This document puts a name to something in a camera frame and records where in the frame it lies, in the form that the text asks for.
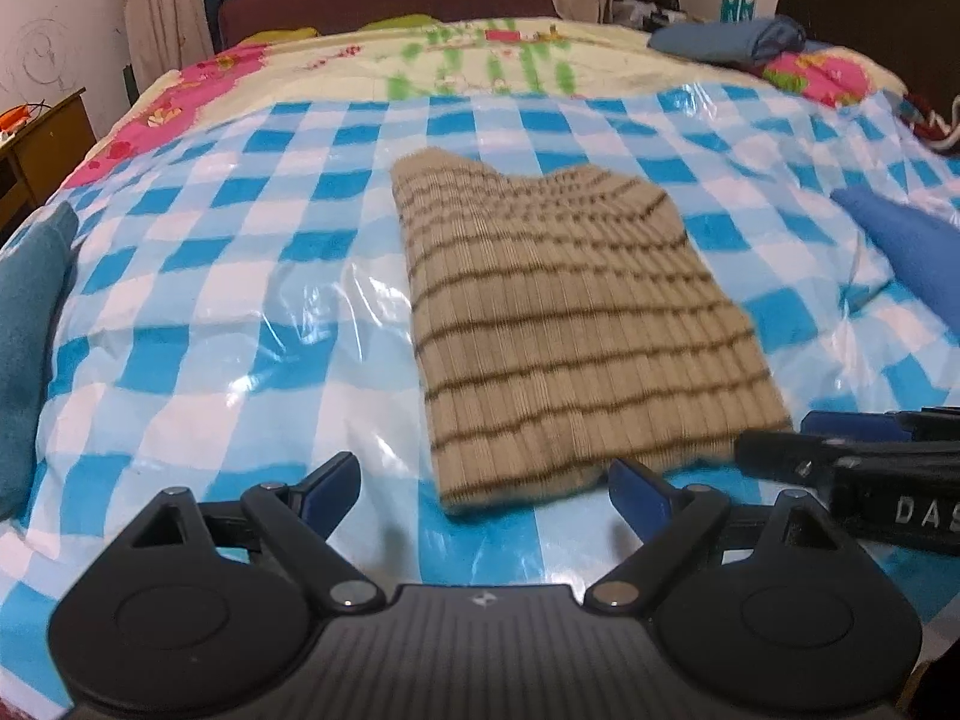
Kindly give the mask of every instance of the folded blue fabric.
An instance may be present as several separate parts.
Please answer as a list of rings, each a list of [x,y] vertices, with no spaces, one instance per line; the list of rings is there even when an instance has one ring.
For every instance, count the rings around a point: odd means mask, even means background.
[[[960,335],[960,229],[866,186],[830,195],[882,251],[894,275]]]
[[[75,234],[77,214],[61,203],[0,258],[0,521],[23,508],[34,480],[50,322]]]
[[[675,23],[658,29],[651,49],[709,65],[762,65],[784,52],[801,52],[806,33],[786,16],[748,22]]]
[[[825,52],[827,49],[832,49],[832,43],[824,43],[821,40],[807,40],[803,46],[803,53],[813,53],[813,52]]]

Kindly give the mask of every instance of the logo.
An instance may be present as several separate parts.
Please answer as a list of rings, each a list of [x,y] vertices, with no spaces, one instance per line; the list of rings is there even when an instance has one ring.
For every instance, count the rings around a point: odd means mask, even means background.
[[[917,501],[912,495],[901,495],[896,501],[894,522],[960,533],[960,502],[938,501],[936,498]]]
[[[481,608],[487,608],[489,605],[495,604],[500,599],[493,595],[491,591],[484,590],[482,593],[477,593],[472,596],[470,603],[477,604]]]

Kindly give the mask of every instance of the blue and white checkered sheet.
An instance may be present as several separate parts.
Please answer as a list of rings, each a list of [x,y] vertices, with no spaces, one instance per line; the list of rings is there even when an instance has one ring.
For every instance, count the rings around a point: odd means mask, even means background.
[[[31,504],[0,526],[8,700],[41,720],[67,704],[45,645],[56,599],[167,485],[234,498],[352,450],[363,493],[331,541],[386,586],[559,581],[580,593],[635,548],[603,490],[457,521],[438,508],[389,175],[425,146],[503,172],[592,162],[663,186],[755,319],[796,420],[960,402],[957,339],[827,198],[865,182],[957,205],[960,163],[924,151],[882,98],[835,113],[716,85],[279,104],[54,201],[80,215],[78,260]],[[743,501],[776,496],[729,469],[682,476]],[[929,652],[960,635],[960,560],[877,557],[928,624]]]

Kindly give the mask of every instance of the orange object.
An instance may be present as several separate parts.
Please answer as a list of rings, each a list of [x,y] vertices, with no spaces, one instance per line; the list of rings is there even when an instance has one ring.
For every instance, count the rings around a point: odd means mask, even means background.
[[[18,105],[18,107],[11,108],[6,113],[0,115],[0,129],[2,129],[3,132],[13,134],[29,121],[30,106]]]

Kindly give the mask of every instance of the bedspread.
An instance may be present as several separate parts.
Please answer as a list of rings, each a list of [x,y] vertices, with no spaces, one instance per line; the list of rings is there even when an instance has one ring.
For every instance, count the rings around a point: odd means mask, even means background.
[[[44,630],[56,599],[157,490],[237,497],[340,450],[364,473],[331,543],[376,581],[559,581],[578,594],[637,543],[605,490],[450,520],[431,481],[389,170],[439,146],[519,175],[591,162],[663,186],[742,305],[793,418],[960,403],[960,349],[827,195],[866,183],[957,204],[883,98],[827,111],[772,89],[630,98],[279,103],[174,139],[90,186],[56,327],[29,509],[0,526],[0,692],[67,703]],[[19,236],[8,245],[16,245]],[[745,501],[776,486],[693,470]],[[960,560],[875,555],[925,647],[958,634]]]
[[[486,19],[238,46],[172,71],[143,98],[68,186],[136,154],[267,105],[301,100],[409,100],[429,95],[616,97],[700,81],[765,85],[738,71],[675,59],[620,26]]]

